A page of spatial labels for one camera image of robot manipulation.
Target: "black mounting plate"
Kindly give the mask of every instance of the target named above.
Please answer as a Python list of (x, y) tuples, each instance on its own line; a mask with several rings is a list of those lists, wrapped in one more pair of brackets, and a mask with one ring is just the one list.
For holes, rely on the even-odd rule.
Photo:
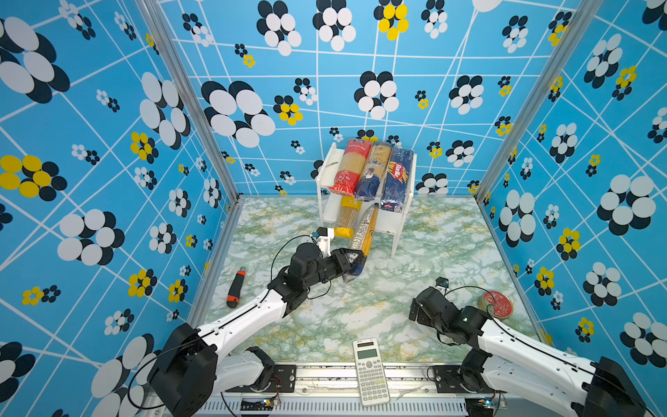
[[(458, 373), (460, 366), (458, 365), (435, 365), (433, 366), (434, 375), (429, 378), (436, 381), (436, 388), (438, 389), (438, 394), (462, 394), (470, 393), (466, 391), (463, 386), (463, 378)], [(478, 391), (478, 394), (493, 394), (493, 390), (488, 388), (482, 388)]]
[[(273, 379), (274, 376), (277, 376), (279, 380), (283, 382), (282, 386), (277, 385), (277, 378)], [(269, 381), (269, 387), (262, 392), (276, 392), (278, 388), (281, 392), (294, 392), (294, 381), (290, 380), (289, 377), (293, 376), (296, 379), (296, 365), (278, 365), (273, 366), (273, 375), (271, 375), (271, 380)], [(250, 389), (249, 386), (238, 386), (231, 388), (225, 392), (256, 392)]]

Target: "white grid line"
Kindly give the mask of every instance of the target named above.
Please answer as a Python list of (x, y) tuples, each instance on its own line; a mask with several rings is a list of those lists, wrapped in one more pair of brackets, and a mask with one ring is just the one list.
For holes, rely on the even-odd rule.
[[(178, 37), (172, 39), (172, 41), (185, 42), (185, 43), (196, 43), (194, 40), (188, 39), (178, 39)], [(220, 42), (209, 42), (210, 45), (224, 46), (224, 47), (235, 47), (233, 43), (220, 43)], [(270, 51), (278, 51), (277, 47), (267, 47), (267, 46), (257, 46), (257, 45), (247, 45), (244, 44), (246, 49), (267, 49)], [(301, 52), (301, 53), (324, 53), (327, 55), (353, 55), (361, 57), (385, 57), (393, 58), (394, 54), (381, 54), (381, 53), (357, 53), (357, 52), (336, 52), (336, 51), (310, 51), (307, 49), (295, 49), (292, 48), (292, 52)], [(535, 58), (549, 58), (551, 55), (536, 55)], [(428, 56), (428, 55), (397, 55), (397, 58), (416, 58), (416, 59), (457, 59), (456, 56)], [(471, 56), (466, 57), (466, 59), (525, 59), (526, 56), (498, 56), (498, 57), (489, 57), (489, 56)]]

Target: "blue patterned wall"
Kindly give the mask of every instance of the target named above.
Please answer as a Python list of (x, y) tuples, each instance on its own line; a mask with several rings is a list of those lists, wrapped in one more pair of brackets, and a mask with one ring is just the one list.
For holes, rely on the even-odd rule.
[(604, 2), (484, 198), (554, 345), (617, 361), (661, 416), (666, 4)]
[(133, 1), (0, 17), (0, 416), (134, 415), (229, 202)]
[(237, 188), (250, 194), (315, 193), (329, 147), (351, 137), (414, 149), (420, 193), (474, 192), (578, 6), (159, 3)]

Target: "marble tabletop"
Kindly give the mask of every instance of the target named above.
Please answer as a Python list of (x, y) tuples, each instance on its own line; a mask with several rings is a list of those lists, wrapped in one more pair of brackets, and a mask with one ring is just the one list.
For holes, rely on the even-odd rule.
[[(245, 198), (225, 266), (217, 283), (207, 321), (232, 310), (227, 292), (238, 269), (247, 269), (241, 303), (251, 300), (269, 283), (269, 267), (288, 239), (310, 234), (318, 226), (316, 197)], [(536, 337), (525, 307), (503, 264), (500, 253), (472, 198), (416, 197), (403, 234), (391, 259), (392, 236), (375, 234), (361, 276), (347, 284), (334, 280), (328, 294), (306, 300), (296, 311), (266, 326), (235, 352), (259, 346), (275, 361), (352, 362), (352, 342), (377, 338), (384, 362), (461, 362), (469, 348), (446, 346), (436, 332), (408, 320), (412, 298), (439, 276), (450, 287), (475, 285), (497, 290), (514, 303), (505, 323)], [(294, 240), (278, 255), (273, 273), (289, 264), (299, 243)], [(347, 247), (336, 238), (332, 248)], [(324, 293), (317, 285), (309, 297)], [(448, 299), (459, 308), (476, 305), (483, 291), (464, 288)]]

